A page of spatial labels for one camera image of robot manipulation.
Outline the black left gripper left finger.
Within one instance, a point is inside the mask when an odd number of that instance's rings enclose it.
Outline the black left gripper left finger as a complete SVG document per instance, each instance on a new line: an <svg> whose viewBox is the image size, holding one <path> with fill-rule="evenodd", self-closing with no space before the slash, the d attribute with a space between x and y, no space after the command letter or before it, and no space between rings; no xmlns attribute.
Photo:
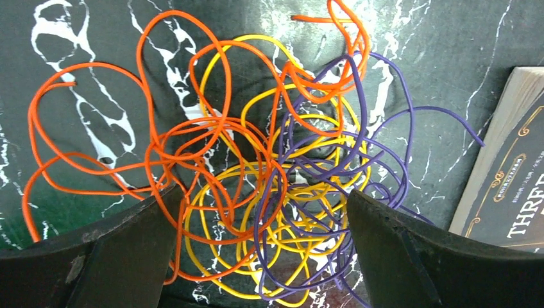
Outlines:
<svg viewBox="0 0 544 308"><path fill-rule="evenodd" d="M1 251L2 307L156 307L176 230L150 197L23 250Z"/></svg>

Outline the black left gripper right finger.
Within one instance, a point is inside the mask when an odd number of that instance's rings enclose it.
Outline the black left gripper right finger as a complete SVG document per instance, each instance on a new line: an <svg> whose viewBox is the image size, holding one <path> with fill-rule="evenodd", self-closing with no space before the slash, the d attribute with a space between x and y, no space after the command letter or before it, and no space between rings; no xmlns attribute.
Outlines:
<svg viewBox="0 0 544 308"><path fill-rule="evenodd" d="M543 256L493 246L360 191L347 216L372 307L542 307Z"/></svg>

